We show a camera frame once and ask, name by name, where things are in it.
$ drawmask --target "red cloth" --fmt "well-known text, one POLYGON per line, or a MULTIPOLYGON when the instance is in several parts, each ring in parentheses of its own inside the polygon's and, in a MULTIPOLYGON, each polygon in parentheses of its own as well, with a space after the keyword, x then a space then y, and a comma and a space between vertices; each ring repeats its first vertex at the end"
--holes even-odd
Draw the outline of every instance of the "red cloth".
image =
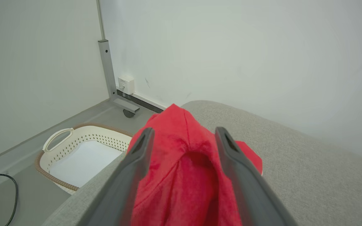
MULTIPOLYGON (((214 134, 185 109, 172 105, 153 115, 132 138, 152 127, 149 172, 139 183, 132 225, 241 225, 231 181, 222 171, 214 134)), ((262 160, 237 141, 262 173, 262 160)))

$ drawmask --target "laundry basket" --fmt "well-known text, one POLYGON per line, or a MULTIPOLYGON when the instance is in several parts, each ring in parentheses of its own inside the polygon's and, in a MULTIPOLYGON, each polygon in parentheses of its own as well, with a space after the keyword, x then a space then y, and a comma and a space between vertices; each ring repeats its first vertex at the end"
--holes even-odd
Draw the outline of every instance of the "laundry basket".
POLYGON ((77 145, 83 142, 95 140, 111 148, 126 152, 133 134, 124 130, 116 129, 96 123, 85 123, 73 128, 60 130, 54 133, 44 144, 43 150, 39 153, 35 160, 36 170, 43 176, 53 181, 57 186, 62 188, 69 194, 78 190, 77 186, 73 186, 62 180, 57 179, 49 173, 52 164, 72 152, 77 145), (60 134, 69 132, 61 142, 53 148, 48 149, 49 144, 60 134))

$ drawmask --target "basket rim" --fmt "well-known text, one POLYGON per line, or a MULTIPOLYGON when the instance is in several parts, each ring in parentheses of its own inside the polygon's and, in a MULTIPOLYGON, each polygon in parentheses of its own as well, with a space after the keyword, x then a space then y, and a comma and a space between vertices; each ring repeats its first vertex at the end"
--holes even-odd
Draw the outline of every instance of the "basket rim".
MULTIPOLYGON (((81 127, 85 127, 85 126, 96 126, 96 127, 101 127, 101 128, 104 128, 104 129, 107 129, 107 130, 112 130, 112 131, 115 131, 115 132, 118 132, 118 133, 122 133, 124 135, 127 135, 129 137, 133 137, 134 135, 130 132, 127 132, 125 130, 121 130, 121 129, 118 129, 118 128, 115 128, 115 127, 112 127, 112 126, 106 126, 104 124, 99 124, 99 123, 82 123, 82 124, 79 124, 77 126, 74 126, 73 129, 76 130, 76 129, 79 129, 81 127)), ((45 176, 47 179, 51 180, 52 182, 54 183, 57 183, 61 186, 64 186, 68 189, 71 189, 73 191, 77 191, 79 189, 79 187, 77 186, 73 186, 69 183, 66 183, 66 182, 63 182, 62 180, 52 176, 50 173, 47 173, 45 170, 43 170, 40 166, 40 160, 41 160, 41 157, 43 156, 44 154, 44 151, 42 150, 36 157, 36 160, 34 161, 34 165, 36 167, 36 170, 41 173, 43 176, 45 176)))

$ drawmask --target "black wheel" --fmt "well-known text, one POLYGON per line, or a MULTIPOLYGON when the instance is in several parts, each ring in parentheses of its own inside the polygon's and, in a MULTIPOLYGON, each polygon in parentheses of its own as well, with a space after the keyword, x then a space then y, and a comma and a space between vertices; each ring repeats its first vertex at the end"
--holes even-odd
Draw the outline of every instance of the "black wheel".
POLYGON ((132 118, 134 115, 135 115, 135 113, 132 113, 132 112, 130 112, 130 111, 128 111, 128 110, 122 110, 122 112, 124 112, 124 115, 125 115, 125 117, 127 117, 127 118, 132 118))

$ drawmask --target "white outlet box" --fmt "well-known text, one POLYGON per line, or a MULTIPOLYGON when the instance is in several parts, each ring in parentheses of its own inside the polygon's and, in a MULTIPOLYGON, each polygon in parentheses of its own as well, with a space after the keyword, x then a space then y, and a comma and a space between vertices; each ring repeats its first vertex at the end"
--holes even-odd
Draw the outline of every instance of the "white outlet box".
POLYGON ((126 93, 128 95, 131 95, 132 93, 135 92, 134 78, 131 76, 126 75, 118 77, 118 86, 123 93, 126 93))

